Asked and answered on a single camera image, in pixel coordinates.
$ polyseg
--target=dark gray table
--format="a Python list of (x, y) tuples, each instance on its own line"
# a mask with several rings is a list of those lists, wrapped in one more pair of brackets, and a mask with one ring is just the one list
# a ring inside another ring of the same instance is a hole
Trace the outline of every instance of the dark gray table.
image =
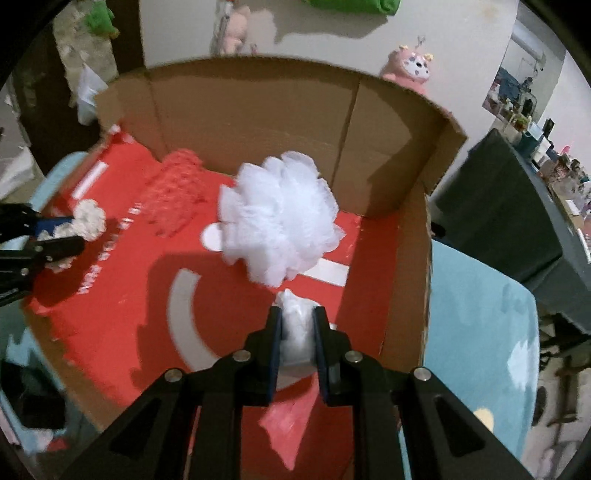
[(591, 333), (591, 265), (577, 232), (530, 162), (497, 130), (472, 149), (436, 205), (447, 243)]

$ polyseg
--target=metal screw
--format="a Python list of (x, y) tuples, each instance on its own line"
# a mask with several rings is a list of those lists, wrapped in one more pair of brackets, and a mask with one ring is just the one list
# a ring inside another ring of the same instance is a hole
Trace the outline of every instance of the metal screw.
[(171, 368), (164, 374), (164, 379), (168, 383), (178, 382), (182, 377), (183, 372), (181, 372), (178, 368)]
[(345, 360), (352, 364), (358, 364), (361, 360), (363, 360), (363, 354), (357, 350), (349, 350), (345, 354)]
[(251, 353), (248, 350), (238, 350), (232, 354), (236, 362), (248, 362), (251, 359)]
[(431, 378), (431, 371), (425, 367), (418, 367), (413, 372), (414, 378), (421, 382), (426, 382)]

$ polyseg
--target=cardboard flap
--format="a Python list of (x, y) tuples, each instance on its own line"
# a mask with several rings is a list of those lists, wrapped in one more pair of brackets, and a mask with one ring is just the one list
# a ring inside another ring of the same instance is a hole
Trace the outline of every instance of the cardboard flap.
[(226, 57), (120, 77), (96, 98), (158, 158), (178, 148), (236, 174), (287, 150), (311, 156), (340, 207), (397, 209), (417, 177), (430, 193), (466, 136), (435, 104), (363, 73), (312, 61)]
[(446, 125), (442, 112), (415, 92), (361, 78), (332, 185), (340, 207), (368, 216), (397, 209)]
[(199, 60), (150, 72), (168, 148), (190, 148), (207, 168), (236, 174), (244, 162), (297, 150), (331, 179), (357, 75), (278, 59)]
[(422, 182), (402, 203), (396, 277), (380, 362), (400, 372), (423, 363), (431, 286), (431, 219)]
[(120, 77), (96, 96), (96, 111), (104, 130), (122, 122), (125, 129), (156, 157), (168, 149), (161, 133), (150, 81), (143, 71)]

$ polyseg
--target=pink plush toy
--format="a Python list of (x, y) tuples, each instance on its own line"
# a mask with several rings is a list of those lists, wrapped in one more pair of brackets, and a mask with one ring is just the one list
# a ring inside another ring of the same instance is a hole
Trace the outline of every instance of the pink plush toy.
[(400, 45), (398, 50), (390, 54), (388, 65), (385, 68), (386, 73), (382, 75), (382, 78), (425, 95), (423, 83), (431, 75), (429, 62), (432, 60), (433, 55), (430, 53), (419, 55), (410, 51), (406, 45)]
[(248, 18), (251, 16), (251, 9), (246, 5), (235, 9), (228, 19), (224, 38), (222, 41), (223, 55), (238, 53), (246, 40)]

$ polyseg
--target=green cloth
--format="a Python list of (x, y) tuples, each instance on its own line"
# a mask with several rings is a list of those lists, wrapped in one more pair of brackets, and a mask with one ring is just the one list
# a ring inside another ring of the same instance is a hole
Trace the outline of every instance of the green cloth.
[(304, 0), (313, 7), (351, 14), (394, 15), (400, 0)]

